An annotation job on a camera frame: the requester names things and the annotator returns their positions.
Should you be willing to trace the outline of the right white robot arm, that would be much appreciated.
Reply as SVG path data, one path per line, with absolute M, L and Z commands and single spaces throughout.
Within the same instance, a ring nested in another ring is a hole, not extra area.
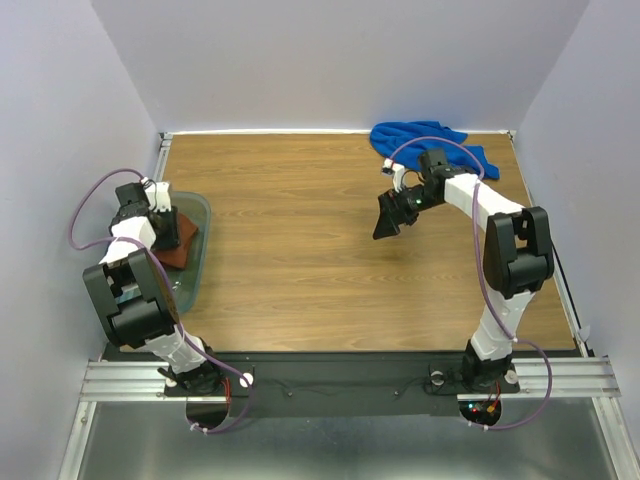
M 513 347 L 517 329 L 536 293 L 554 273 L 547 212 L 524 207 L 486 185 L 468 167 L 451 164 L 443 149 L 419 157 L 420 181 L 408 186 L 409 169 L 392 159 L 381 171 L 392 187 L 379 195 L 376 240 L 396 236 L 414 224 L 420 212 L 451 205 L 472 221 L 474 254 L 485 307 L 479 326 L 454 377 L 456 391 L 482 390 L 502 379 L 513 379 Z

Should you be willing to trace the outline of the brown towel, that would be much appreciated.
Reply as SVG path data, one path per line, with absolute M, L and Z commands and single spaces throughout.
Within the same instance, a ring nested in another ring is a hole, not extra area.
M 182 213 L 178 214 L 177 225 L 179 229 L 180 244 L 172 249 L 153 249 L 153 253 L 160 262 L 167 267 L 185 270 L 192 243 L 199 232 L 198 226 Z

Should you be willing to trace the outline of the blue towel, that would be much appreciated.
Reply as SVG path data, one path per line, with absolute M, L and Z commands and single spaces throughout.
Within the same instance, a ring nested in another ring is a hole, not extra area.
M 441 148 L 454 166 L 468 167 L 476 174 L 482 166 L 484 178 L 500 179 L 499 167 L 490 163 L 480 145 L 466 145 L 468 135 L 437 121 L 383 122 L 369 135 L 371 147 L 385 159 L 419 171 L 419 156 L 426 150 Z

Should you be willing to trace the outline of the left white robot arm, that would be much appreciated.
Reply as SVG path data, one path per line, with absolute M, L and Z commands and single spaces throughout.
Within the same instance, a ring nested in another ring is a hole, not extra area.
M 210 347 L 180 326 L 177 300 L 184 291 L 169 276 L 197 263 L 191 248 L 199 228 L 174 204 L 167 182 L 142 178 L 115 194 L 119 207 L 105 255 L 83 273 L 107 339 L 164 360 L 159 372 L 168 388 L 212 395 L 223 385 L 223 371 L 209 361 Z

